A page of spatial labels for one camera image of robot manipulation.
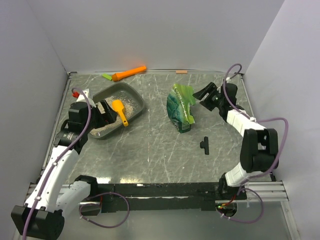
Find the yellow plastic scoop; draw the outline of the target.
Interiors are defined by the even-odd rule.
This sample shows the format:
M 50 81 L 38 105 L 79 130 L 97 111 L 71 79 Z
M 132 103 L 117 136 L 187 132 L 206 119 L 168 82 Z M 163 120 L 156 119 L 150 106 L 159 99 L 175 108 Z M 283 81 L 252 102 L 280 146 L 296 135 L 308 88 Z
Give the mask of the yellow plastic scoop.
M 124 104 L 122 103 L 122 101 L 120 99 L 116 99 L 112 102 L 112 108 L 115 112 L 117 112 L 117 114 L 119 115 L 119 117 L 121 118 L 122 124 L 125 127 L 129 126 L 128 120 L 125 116 L 125 107 Z

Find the grey litter box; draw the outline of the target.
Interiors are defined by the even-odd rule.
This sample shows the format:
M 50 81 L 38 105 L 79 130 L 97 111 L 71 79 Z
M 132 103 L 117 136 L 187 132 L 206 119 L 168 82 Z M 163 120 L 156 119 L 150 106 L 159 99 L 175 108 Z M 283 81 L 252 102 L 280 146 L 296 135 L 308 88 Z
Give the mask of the grey litter box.
M 114 123 L 90 132 L 90 135 L 98 140 L 106 139 L 116 131 L 128 127 L 145 108 L 142 96 L 127 83 L 115 83 L 93 96 L 93 101 L 97 103 L 100 111 L 104 110 L 101 104 L 103 100 L 116 112 L 117 118 Z

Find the green litter bag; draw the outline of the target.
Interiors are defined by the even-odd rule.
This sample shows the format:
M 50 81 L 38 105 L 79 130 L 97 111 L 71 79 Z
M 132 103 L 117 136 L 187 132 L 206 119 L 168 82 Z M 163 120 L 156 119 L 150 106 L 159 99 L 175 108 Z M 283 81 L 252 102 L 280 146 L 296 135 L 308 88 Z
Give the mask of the green litter bag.
M 179 133 L 191 130 L 195 119 L 191 113 L 191 106 L 196 104 L 192 86 L 175 83 L 166 99 L 167 115 Z

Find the black bag clip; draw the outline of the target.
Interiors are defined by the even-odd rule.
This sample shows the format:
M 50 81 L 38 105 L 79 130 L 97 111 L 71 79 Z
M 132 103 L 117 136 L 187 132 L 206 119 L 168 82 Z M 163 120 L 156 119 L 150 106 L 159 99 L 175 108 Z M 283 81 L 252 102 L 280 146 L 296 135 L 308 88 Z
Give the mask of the black bag clip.
M 204 154 L 209 155 L 210 154 L 210 149 L 209 149 L 209 138 L 205 136 L 203 140 L 199 143 L 199 147 L 201 149 L 204 149 Z

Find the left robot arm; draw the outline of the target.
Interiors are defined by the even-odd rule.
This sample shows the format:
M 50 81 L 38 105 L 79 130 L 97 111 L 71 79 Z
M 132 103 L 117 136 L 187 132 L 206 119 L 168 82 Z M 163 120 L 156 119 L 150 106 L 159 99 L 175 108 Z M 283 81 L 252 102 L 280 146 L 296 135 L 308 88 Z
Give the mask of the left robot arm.
M 50 160 L 38 184 L 24 205 L 14 206 L 11 212 L 24 239 L 56 240 L 73 209 L 84 199 L 93 201 L 98 197 L 97 179 L 92 176 L 79 176 L 70 189 L 64 193 L 60 191 L 90 131 L 112 124 L 116 119 L 117 113 L 105 100 L 94 103 L 78 99 L 70 105 L 68 119 L 55 137 Z

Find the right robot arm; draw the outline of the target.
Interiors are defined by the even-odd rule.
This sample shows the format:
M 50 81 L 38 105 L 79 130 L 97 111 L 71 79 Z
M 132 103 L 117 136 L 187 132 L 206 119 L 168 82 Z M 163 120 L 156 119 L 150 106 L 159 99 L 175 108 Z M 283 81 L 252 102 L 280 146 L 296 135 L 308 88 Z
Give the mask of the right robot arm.
M 218 182 L 218 193 L 223 199 L 230 199 L 236 188 L 250 178 L 266 174 L 279 152 L 277 131 L 249 118 L 237 105 L 237 92 L 235 84 L 226 83 L 218 88 L 211 82 L 193 94 L 209 111 L 217 108 L 220 117 L 242 136 L 238 164 L 225 172 Z

